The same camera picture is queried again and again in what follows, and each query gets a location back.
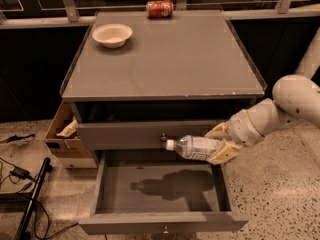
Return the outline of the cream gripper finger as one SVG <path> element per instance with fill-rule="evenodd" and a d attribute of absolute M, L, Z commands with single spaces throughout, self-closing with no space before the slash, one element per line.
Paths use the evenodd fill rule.
<path fill-rule="evenodd" d="M 213 165 L 226 163 L 239 154 L 242 145 L 233 141 L 223 140 L 216 150 L 216 152 L 209 158 L 208 162 Z"/>
<path fill-rule="evenodd" d="M 209 132 L 205 134 L 206 138 L 213 139 L 229 139 L 228 134 L 228 124 L 226 122 L 221 122 L 215 127 L 213 127 Z"/>

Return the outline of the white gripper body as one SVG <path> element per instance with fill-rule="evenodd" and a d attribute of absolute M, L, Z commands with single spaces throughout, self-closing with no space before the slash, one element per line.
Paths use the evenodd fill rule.
<path fill-rule="evenodd" d="M 252 147 L 264 139 L 253 125 L 246 110 L 241 110 L 229 119 L 227 133 L 234 142 L 246 147 Z"/>

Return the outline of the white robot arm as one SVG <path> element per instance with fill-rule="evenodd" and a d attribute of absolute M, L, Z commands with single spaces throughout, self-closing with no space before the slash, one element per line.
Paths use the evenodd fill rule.
<path fill-rule="evenodd" d="M 273 86 L 272 96 L 237 112 L 206 134 L 221 140 L 209 163 L 225 163 L 237 156 L 242 147 L 252 147 L 271 132 L 302 121 L 320 127 L 320 87 L 311 79 L 301 75 L 282 77 Z"/>

